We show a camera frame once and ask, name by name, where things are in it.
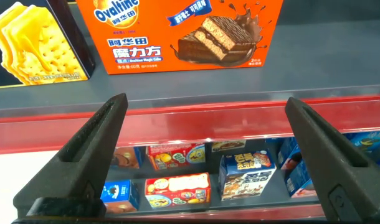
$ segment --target gray shelf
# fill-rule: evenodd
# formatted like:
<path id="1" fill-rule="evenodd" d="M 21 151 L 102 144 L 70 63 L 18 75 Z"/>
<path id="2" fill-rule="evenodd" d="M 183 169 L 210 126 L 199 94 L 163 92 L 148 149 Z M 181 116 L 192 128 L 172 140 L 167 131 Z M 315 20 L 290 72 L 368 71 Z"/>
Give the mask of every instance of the gray shelf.
<path id="1" fill-rule="evenodd" d="M 109 217 L 122 217 L 127 215 L 160 215 L 164 213 L 179 212 L 205 212 L 209 210 L 237 210 L 243 208 L 259 207 L 279 207 L 289 205 L 307 205 L 318 203 L 317 197 L 290 198 L 284 182 L 282 170 L 276 170 L 269 183 L 260 196 L 249 197 L 222 202 L 218 189 L 219 161 L 223 154 L 236 154 L 255 150 L 269 149 L 276 155 L 277 147 L 267 145 L 264 140 L 249 140 L 245 149 L 234 149 L 224 152 L 211 152 L 210 145 L 207 144 L 207 163 L 198 166 L 178 167 L 168 170 L 153 170 L 148 158 L 144 158 L 144 164 L 140 169 L 124 169 L 112 167 L 108 173 L 107 181 L 131 179 L 137 186 L 140 195 L 140 208 L 137 212 L 124 213 L 121 215 L 108 215 Z M 211 202 L 197 205 L 180 205 L 167 208 L 151 208 L 145 197 L 145 180 L 155 177 L 169 177 L 173 175 L 196 174 L 199 172 L 210 173 L 211 178 Z"/>
<path id="2" fill-rule="evenodd" d="M 97 60 L 85 82 L 0 89 L 0 117 L 94 111 L 128 95 L 130 109 L 228 101 L 380 94 L 380 0 L 287 0 L 263 68 L 108 76 Z"/>

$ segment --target red shelf edge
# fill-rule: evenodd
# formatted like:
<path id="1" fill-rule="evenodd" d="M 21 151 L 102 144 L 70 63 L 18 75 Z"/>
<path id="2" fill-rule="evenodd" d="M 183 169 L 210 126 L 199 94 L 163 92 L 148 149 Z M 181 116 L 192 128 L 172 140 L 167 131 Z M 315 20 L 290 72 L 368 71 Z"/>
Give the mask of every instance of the red shelf edge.
<path id="1" fill-rule="evenodd" d="M 343 133 L 380 130 L 380 96 L 305 100 Z M 129 110 L 119 146 L 287 137 L 284 101 Z M 0 154 L 59 150 L 93 113 L 0 119 Z"/>

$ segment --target biscuit box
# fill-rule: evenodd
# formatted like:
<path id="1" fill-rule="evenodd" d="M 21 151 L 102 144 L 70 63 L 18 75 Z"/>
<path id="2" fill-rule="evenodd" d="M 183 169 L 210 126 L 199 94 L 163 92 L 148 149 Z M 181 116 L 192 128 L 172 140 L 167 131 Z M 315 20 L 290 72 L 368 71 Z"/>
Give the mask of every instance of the biscuit box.
<path id="1" fill-rule="evenodd" d="M 222 156 L 219 187 L 222 200 L 259 196 L 276 170 L 268 151 Z"/>
<path id="2" fill-rule="evenodd" d="M 108 74 L 261 67 L 283 0 L 77 0 Z"/>
<path id="3" fill-rule="evenodd" d="M 278 166 L 282 170 L 293 170 L 301 161 L 302 155 L 297 140 L 286 138 L 277 154 Z"/>
<path id="4" fill-rule="evenodd" d="M 66 0 L 0 1 L 0 88 L 88 80 L 94 67 Z"/>
<path id="5" fill-rule="evenodd" d="M 312 180 L 309 177 L 309 173 L 303 160 L 287 177 L 285 183 L 290 196 L 293 198 L 317 196 L 315 187 L 313 186 Z"/>
<path id="6" fill-rule="evenodd" d="M 131 167 L 139 169 L 141 166 L 139 147 L 116 147 L 111 161 L 112 166 Z"/>
<path id="7" fill-rule="evenodd" d="M 130 180 L 106 182 L 101 200 L 107 213 L 135 212 L 139 209 L 139 193 Z"/>
<path id="8" fill-rule="evenodd" d="M 245 147 L 246 140 L 221 141 L 212 143 L 212 152 L 220 152 L 229 149 L 242 149 Z"/>
<path id="9" fill-rule="evenodd" d="M 151 208 L 207 203 L 211 197 L 209 174 L 147 179 L 145 195 Z"/>
<path id="10" fill-rule="evenodd" d="M 205 162 L 204 143 L 147 146 L 146 154 L 155 170 Z"/>
<path id="11" fill-rule="evenodd" d="M 380 131 L 356 133 L 349 140 L 364 152 L 373 152 L 380 146 Z"/>

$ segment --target orange label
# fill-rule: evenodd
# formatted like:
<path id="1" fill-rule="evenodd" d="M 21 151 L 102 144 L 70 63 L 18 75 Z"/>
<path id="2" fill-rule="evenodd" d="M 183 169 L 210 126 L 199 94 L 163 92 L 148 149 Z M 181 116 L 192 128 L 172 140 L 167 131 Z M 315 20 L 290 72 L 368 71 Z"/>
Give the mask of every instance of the orange label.
<path id="1" fill-rule="evenodd" d="M 110 75 L 261 67 L 283 0 L 77 0 Z"/>

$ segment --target chocolate wafer cake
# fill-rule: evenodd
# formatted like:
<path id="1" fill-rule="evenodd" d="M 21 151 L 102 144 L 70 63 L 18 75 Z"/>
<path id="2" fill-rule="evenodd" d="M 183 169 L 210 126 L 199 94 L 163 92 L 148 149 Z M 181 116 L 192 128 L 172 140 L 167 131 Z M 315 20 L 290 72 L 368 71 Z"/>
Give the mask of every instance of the chocolate wafer cake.
<path id="1" fill-rule="evenodd" d="M 206 60 L 211 63 L 218 62 L 219 59 L 203 43 L 196 39 L 195 33 L 196 31 L 193 31 L 178 40 L 179 58 L 194 61 Z"/>
<path id="2" fill-rule="evenodd" d="M 250 34 L 229 17 L 206 17 L 194 36 L 220 61 L 242 58 L 255 45 Z"/>

